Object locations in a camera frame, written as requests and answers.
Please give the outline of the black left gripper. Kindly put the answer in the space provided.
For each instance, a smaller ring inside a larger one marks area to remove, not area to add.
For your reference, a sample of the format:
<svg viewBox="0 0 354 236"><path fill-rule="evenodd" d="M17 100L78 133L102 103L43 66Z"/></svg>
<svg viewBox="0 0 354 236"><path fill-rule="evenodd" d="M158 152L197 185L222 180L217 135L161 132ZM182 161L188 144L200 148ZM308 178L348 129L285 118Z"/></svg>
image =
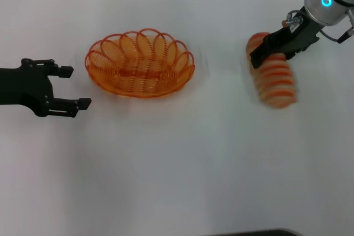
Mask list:
<svg viewBox="0 0 354 236"><path fill-rule="evenodd" d="M21 105L38 117L76 117L87 110L91 98L53 98L48 76L70 78L74 68L59 66L55 60L22 59L18 68L1 68L1 105Z"/></svg>

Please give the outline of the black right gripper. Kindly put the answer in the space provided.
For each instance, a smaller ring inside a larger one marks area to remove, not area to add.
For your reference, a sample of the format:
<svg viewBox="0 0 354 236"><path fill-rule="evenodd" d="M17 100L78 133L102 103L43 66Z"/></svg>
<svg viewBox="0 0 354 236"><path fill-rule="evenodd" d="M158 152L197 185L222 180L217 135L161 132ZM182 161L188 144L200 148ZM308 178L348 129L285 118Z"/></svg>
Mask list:
<svg viewBox="0 0 354 236"><path fill-rule="evenodd" d="M317 34L321 25L310 18L305 7L302 7L294 18L303 19L296 29L287 27L274 33L256 33L251 36L249 57L253 68L259 68L271 54L283 53L289 60L319 40Z"/></svg>

